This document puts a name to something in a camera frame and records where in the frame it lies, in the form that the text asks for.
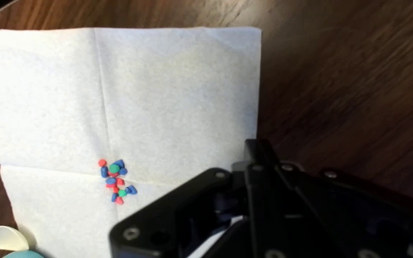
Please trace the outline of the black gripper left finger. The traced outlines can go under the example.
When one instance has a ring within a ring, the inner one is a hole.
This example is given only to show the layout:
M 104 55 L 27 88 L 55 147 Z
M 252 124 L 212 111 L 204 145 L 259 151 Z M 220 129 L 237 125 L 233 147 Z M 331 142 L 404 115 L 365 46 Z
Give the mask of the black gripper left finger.
M 206 170 L 117 223 L 111 258 L 186 258 L 243 213 L 242 172 Z

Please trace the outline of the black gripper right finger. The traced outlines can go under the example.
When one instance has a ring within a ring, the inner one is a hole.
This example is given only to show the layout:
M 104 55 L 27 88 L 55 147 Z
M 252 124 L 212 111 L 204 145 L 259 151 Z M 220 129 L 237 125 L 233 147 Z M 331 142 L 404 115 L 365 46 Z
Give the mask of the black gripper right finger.
M 413 198 L 323 168 L 312 177 L 247 139 L 252 254 L 268 258 L 413 258 Z

